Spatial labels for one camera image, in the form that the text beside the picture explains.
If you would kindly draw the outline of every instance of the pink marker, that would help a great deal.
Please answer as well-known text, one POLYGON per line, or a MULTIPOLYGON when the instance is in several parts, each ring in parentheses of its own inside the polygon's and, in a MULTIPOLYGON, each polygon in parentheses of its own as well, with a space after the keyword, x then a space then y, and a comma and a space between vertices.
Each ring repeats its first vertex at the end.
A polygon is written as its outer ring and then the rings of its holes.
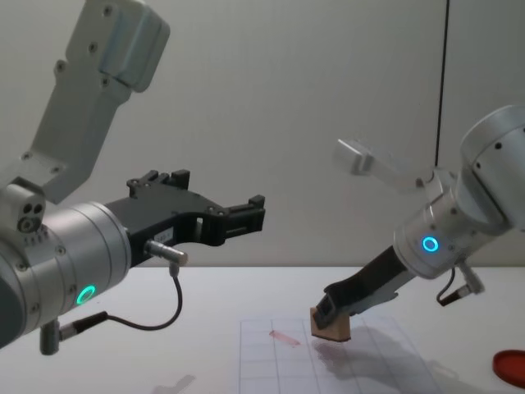
POLYGON ((282 332, 278 332, 278 331, 275 331, 275 330, 270 332, 270 337, 272 337, 274 339, 277 339, 278 341, 287 343, 288 345, 290 345, 292 347, 296 347, 296 346, 299 346, 301 344, 301 342, 297 341, 296 339, 294 339, 292 337, 288 337, 287 335, 283 334, 282 332))

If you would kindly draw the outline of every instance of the metal bracket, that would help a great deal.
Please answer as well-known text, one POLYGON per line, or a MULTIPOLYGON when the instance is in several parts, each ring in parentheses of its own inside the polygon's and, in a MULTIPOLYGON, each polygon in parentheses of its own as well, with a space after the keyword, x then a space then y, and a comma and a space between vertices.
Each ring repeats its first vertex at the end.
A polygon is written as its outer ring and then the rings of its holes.
POLYGON ((350 175, 374 176, 400 193, 425 189, 430 201, 450 188, 456 178, 441 168, 415 170, 396 161, 390 153, 372 150, 357 140, 338 140, 334 160, 350 175))

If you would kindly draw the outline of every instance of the small wooden block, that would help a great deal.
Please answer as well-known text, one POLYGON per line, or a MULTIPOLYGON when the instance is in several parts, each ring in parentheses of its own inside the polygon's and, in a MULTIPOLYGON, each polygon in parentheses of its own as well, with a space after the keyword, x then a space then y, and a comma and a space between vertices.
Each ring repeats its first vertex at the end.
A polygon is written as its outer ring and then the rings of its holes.
POLYGON ((350 317, 348 314, 337 316, 334 323, 327 328, 320 330, 313 319, 316 308, 310 308, 310 329, 314 337, 327 339, 328 341, 346 342, 350 340, 350 317))

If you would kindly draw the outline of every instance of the black cable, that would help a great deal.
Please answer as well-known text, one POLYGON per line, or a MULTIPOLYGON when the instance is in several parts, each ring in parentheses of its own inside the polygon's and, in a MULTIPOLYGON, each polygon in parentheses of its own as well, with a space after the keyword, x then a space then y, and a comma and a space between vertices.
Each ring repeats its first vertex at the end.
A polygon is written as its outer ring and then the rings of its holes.
POLYGON ((452 283, 454 283, 454 279, 456 278, 456 268, 452 268, 450 270, 450 279, 449 282, 443 287, 443 290, 441 290, 439 293, 437 293, 436 301, 441 305, 445 306, 446 304, 443 302, 443 299, 441 298, 447 290, 450 289, 452 286, 452 283))
POLYGON ((440 101, 437 110, 437 136, 436 136, 436 156, 434 158, 434 165, 439 164, 440 155, 440 138, 441 138, 441 118, 443 113, 443 94, 445 91, 445 64, 446 64, 446 47, 449 37, 449 15, 450 15, 450 0, 446 0, 445 4, 445 28, 443 32, 443 53, 441 55, 441 81, 440 81, 440 101))
POLYGON ((175 283, 175 288, 177 290, 177 297, 178 297, 179 302, 177 305, 177 310, 175 314, 173 315, 173 317, 170 318, 164 324, 159 324, 158 326, 143 326, 141 324, 132 323, 123 318, 118 318, 117 316, 111 316, 110 314, 107 316, 107 320, 112 320, 113 322, 124 324, 125 326, 135 328, 137 330, 142 330, 142 331, 158 331, 158 330, 163 330, 164 328, 170 327, 177 320, 182 310, 182 288, 180 287, 179 278, 173 277, 173 282, 175 283))
POLYGON ((182 288, 180 287, 179 278, 177 276, 173 276, 173 282, 175 283, 175 288, 177 290, 178 305, 173 317, 170 318, 164 324, 159 324, 158 326, 143 326, 141 324, 129 322, 123 318, 118 318, 117 316, 111 316, 110 314, 107 314, 107 312, 104 311, 98 314, 88 316, 87 318, 76 320, 73 323, 68 324, 67 326, 71 326, 74 328, 73 331, 66 328, 66 326, 62 328, 61 341, 65 341, 69 337, 72 337, 74 335, 84 332, 85 330, 93 328, 99 325, 100 323, 105 322, 106 320, 112 320, 114 322, 124 324, 125 326, 136 328, 137 330, 142 331, 158 331, 171 326, 179 318, 180 312, 182 311, 182 288))

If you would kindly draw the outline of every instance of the table surface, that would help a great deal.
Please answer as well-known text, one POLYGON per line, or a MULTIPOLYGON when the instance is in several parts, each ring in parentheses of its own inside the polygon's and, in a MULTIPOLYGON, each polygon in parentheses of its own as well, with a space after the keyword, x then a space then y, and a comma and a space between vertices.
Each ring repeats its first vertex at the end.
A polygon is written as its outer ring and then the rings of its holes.
MULTIPOLYGON (((0 350, 2 394, 235 394, 239 321, 308 317, 325 285, 357 268, 184 268, 180 320, 161 332, 104 323, 39 354, 32 332, 0 350)), ((448 280, 415 279, 368 313, 391 316, 410 337, 444 393, 523 392, 501 382, 492 356, 525 349, 525 268, 479 268, 486 292, 447 308, 435 301, 448 280)), ((132 269, 126 280, 61 317, 106 310, 137 323, 167 320, 175 291, 166 268, 132 269)))

